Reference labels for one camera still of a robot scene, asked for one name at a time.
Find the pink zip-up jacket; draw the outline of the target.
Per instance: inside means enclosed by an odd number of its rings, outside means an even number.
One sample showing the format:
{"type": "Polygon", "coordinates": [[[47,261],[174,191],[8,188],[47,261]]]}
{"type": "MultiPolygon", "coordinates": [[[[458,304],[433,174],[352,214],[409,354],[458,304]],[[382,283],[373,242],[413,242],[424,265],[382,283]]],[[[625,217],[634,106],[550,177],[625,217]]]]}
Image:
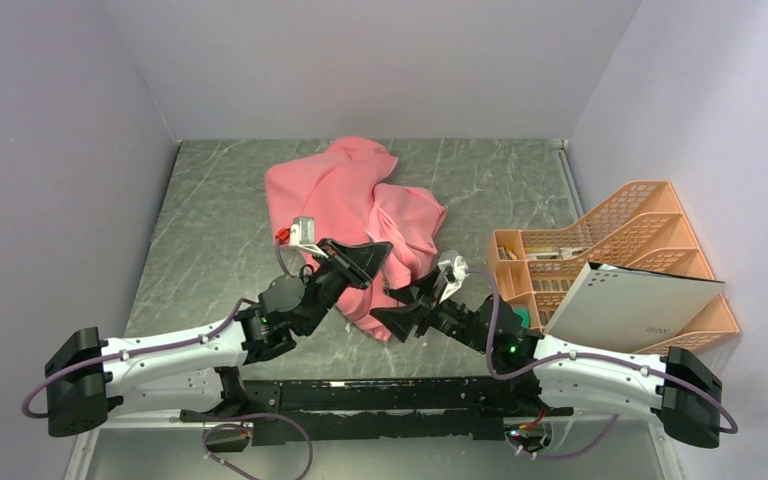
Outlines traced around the pink zip-up jacket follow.
{"type": "Polygon", "coordinates": [[[388,183],[397,163],[373,140],[342,137],[322,153],[275,165],[264,175],[274,233],[297,217],[310,217],[318,239],[392,244],[372,286],[348,289],[336,304],[348,321],[382,342],[392,335],[371,310],[397,306],[385,287],[405,287],[431,270],[438,253],[434,237],[446,217],[430,190],[388,183]]]}

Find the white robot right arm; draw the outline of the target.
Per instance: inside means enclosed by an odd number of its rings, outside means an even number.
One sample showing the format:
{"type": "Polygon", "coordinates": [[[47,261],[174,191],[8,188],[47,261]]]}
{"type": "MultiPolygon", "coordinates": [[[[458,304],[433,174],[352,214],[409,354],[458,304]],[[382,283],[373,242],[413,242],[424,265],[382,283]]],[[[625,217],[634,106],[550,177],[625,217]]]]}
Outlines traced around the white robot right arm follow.
{"type": "Polygon", "coordinates": [[[721,435],[737,433],[720,379],[692,352],[618,353],[542,334],[497,289],[475,310],[446,297],[460,278],[434,269],[387,290],[396,306],[370,314],[400,342],[435,329],[483,354],[489,376],[509,388],[512,407],[524,415],[572,409],[626,416],[707,449],[718,447],[721,435]]]}

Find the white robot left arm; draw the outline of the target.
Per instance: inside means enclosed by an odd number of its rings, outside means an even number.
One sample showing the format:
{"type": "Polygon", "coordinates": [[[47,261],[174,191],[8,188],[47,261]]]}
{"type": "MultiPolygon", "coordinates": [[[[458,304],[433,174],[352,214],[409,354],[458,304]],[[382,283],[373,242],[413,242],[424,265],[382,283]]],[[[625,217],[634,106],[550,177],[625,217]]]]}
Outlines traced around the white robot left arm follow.
{"type": "Polygon", "coordinates": [[[73,333],[45,367],[49,435],[77,435],[133,413],[176,409],[222,420],[247,413],[256,397],[244,388],[242,367],[293,350],[346,290],[372,285],[393,249],[333,239],[317,246],[313,272],[275,278],[221,321],[134,338],[103,339],[97,328],[73,333]]]}

